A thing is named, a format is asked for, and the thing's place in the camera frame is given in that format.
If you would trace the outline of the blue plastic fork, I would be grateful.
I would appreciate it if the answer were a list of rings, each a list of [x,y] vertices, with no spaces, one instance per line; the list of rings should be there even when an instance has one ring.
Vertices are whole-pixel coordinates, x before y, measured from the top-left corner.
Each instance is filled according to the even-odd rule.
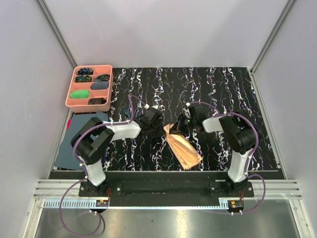
[[[131,113],[130,113],[130,110],[129,109],[124,109],[124,114],[130,118],[131,117]]]

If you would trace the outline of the peach cloth napkin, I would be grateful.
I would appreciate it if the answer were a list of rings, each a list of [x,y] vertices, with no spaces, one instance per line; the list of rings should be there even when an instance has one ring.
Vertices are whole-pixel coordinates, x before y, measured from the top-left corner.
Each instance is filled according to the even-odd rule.
[[[172,132],[174,124],[168,124],[163,127],[166,141],[176,156],[183,169],[189,170],[198,165],[203,159],[197,150],[190,144],[180,132]]]

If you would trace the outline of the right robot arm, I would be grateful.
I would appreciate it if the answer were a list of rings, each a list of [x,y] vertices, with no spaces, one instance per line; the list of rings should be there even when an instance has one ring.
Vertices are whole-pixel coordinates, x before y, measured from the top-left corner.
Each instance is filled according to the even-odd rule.
[[[191,129],[204,133],[224,132],[224,138],[232,149],[228,170],[231,181],[225,184],[225,191],[229,196],[237,196],[243,190],[241,182],[248,178],[251,157],[261,140],[260,132],[244,109],[216,114],[213,117],[199,113],[196,109],[188,105],[169,131],[171,134],[183,135]]]

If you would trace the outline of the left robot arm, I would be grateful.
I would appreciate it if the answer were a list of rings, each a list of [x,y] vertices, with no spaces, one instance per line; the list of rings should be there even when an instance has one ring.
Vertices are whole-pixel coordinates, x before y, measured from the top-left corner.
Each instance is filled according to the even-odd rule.
[[[104,122],[93,117],[75,134],[70,145],[74,157],[84,167],[85,178],[91,183],[90,191],[95,196],[102,196],[107,190],[102,157],[108,145],[123,139],[162,137],[163,133],[162,112],[153,106],[144,114],[125,122]]]

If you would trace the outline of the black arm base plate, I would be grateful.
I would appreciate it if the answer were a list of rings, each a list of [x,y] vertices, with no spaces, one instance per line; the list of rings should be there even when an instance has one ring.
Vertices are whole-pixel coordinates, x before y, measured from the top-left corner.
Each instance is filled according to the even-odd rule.
[[[210,197],[254,197],[249,180],[234,185],[227,172],[106,172],[98,187],[89,181],[80,183],[80,197],[132,194],[199,194]]]

